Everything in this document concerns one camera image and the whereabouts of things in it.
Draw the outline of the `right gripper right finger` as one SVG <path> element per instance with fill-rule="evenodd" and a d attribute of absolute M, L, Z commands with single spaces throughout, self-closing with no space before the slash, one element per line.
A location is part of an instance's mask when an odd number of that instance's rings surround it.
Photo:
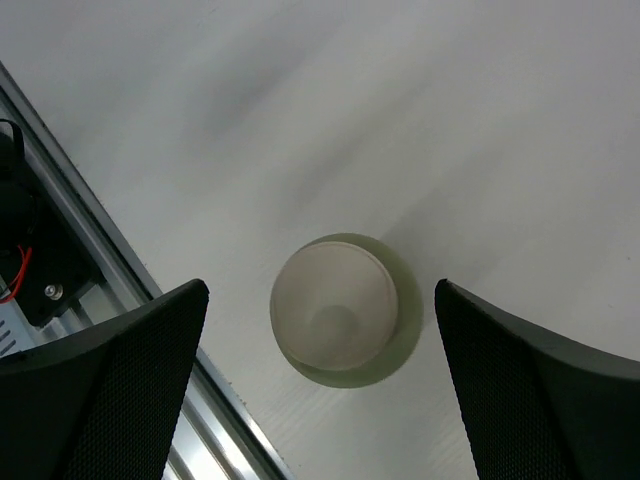
<path fill-rule="evenodd" d="M 639 364 L 446 280 L 435 312 L 481 479 L 636 479 Z"/>

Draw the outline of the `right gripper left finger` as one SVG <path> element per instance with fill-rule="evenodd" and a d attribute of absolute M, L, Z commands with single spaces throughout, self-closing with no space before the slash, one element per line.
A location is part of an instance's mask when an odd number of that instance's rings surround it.
<path fill-rule="evenodd" d="M 194 279 L 2 358 L 2 478 L 161 478 L 207 305 Z"/>

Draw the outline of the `pale green bottle beige cap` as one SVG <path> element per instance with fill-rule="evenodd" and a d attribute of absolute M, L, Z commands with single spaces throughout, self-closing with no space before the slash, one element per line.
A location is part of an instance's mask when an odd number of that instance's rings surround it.
<path fill-rule="evenodd" d="M 358 233 L 296 251 L 270 294 L 275 341 L 304 377 L 326 387 L 378 383 L 414 352 L 423 328 L 419 283 L 402 257 Z"/>

